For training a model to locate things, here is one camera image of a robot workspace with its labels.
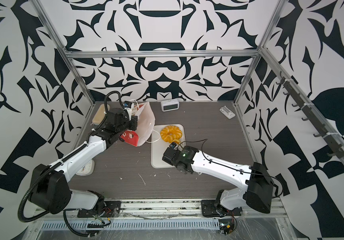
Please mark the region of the red white paper bag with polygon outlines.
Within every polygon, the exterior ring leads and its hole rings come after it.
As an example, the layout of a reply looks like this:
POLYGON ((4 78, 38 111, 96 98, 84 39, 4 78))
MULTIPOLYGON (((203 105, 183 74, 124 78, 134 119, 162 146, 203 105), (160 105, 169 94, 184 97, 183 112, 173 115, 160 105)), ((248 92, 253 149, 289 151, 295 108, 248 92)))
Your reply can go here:
POLYGON ((121 139, 124 140, 127 144, 130 144, 135 147, 142 146, 149 137, 152 135, 155 126, 155 115, 151 108, 150 102, 144 102, 138 104, 136 101, 136 114, 138 117, 138 126, 135 131, 127 130, 125 131, 121 139))

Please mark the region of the yellow fake braided bread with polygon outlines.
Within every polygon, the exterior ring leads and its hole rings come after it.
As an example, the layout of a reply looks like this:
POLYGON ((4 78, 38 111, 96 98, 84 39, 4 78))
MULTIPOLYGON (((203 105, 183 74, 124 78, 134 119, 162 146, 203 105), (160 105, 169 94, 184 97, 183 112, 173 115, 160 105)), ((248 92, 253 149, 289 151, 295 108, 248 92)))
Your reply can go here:
POLYGON ((164 142, 180 144, 183 132, 179 127, 169 125, 161 130, 160 135, 164 142))

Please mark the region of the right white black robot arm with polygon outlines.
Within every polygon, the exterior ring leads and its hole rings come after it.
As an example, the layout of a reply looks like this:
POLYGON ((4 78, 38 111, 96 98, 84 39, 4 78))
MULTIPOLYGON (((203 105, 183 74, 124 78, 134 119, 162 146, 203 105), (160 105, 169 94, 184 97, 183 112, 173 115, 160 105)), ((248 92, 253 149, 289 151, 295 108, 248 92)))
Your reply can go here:
POLYGON ((262 164, 235 164, 190 146, 178 150, 175 144, 165 150, 163 161, 184 174, 207 174, 236 186, 232 190, 220 190, 214 201, 202 207, 205 217, 229 216, 243 207, 263 214, 271 212, 274 181, 262 164))

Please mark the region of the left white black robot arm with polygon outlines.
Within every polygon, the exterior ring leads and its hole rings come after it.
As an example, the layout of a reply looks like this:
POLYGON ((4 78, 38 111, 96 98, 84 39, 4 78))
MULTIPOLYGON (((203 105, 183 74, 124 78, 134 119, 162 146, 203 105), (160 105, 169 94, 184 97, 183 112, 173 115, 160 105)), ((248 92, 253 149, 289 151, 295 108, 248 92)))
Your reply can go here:
POLYGON ((82 167, 118 141, 125 131, 136 130, 138 118, 132 115, 133 109, 134 104, 126 101, 120 108, 107 110, 97 129, 79 147, 50 165, 37 166, 33 170, 31 186, 19 206, 19 214, 27 201, 44 209, 45 214, 70 209, 103 214, 105 204, 101 194, 72 190, 68 183, 82 167))

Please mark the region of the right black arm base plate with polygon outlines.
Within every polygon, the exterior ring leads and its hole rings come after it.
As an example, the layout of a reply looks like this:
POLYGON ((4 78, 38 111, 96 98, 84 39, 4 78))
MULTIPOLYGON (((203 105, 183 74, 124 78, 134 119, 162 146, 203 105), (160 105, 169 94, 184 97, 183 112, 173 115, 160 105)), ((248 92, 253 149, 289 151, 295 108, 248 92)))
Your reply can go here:
POLYGON ((235 208, 233 210, 227 210, 221 206, 216 200, 201 200, 202 215, 206 218, 226 217, 226 216, 241 216, 242 208, 235 208))

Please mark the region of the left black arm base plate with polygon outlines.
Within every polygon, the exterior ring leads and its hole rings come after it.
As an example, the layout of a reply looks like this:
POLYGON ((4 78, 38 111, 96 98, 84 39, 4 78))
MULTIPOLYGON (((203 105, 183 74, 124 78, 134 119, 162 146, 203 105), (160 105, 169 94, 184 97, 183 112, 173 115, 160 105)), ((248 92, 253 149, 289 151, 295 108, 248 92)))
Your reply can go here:
POLYGON ((121 211, 121 201, 104 201, 97 203, 92 210, 80 209, 78 218, 93 218, 99 216, 101 218, 116 217, 121 211))

